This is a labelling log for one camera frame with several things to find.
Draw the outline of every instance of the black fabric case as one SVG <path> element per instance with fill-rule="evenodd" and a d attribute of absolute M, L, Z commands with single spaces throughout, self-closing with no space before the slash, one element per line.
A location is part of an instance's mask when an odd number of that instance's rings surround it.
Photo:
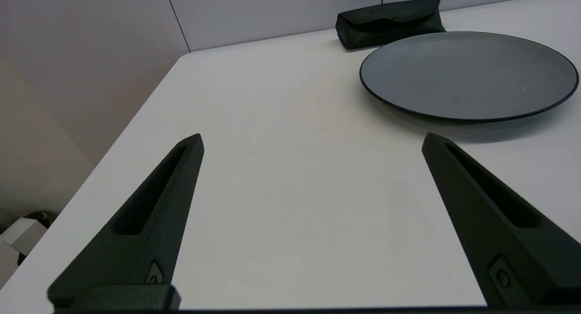
<path fill-rule="evenodd" d="M 446 31 L 440 0 L 404 0 L 368 6 L 337 16 L 335 29 L 347 49 L 384 45 L 406 37 Z"/>

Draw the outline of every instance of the white table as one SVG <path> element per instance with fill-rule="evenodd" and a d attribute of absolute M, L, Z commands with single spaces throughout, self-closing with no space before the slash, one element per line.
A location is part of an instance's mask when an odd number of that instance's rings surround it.
<path fill-rule="evenodd" d="M 514 0 L 442 19 L 581 64 L 581 0 Z M 2 289 L 2 313 L 51 312 L 50 283 L 196 132 L 206 153 L 173 279 L 182 308 L 484 304 L 423 160 L 427 130 L 581 240 L 578 93 L 531 118 L 436 126 L 363 89 L 359 65 L 372 51 L 346 52 L 326 30 L 183 56 Z"/>

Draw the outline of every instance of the white box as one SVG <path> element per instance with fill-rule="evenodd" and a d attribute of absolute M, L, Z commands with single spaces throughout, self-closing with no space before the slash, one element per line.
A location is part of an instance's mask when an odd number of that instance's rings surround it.
<path fill-rule="evenodd" d="M 38 221 L 21 217 L 0 235 L 15 250 L 28 255 L 42 238 L 46 228 Z"/>

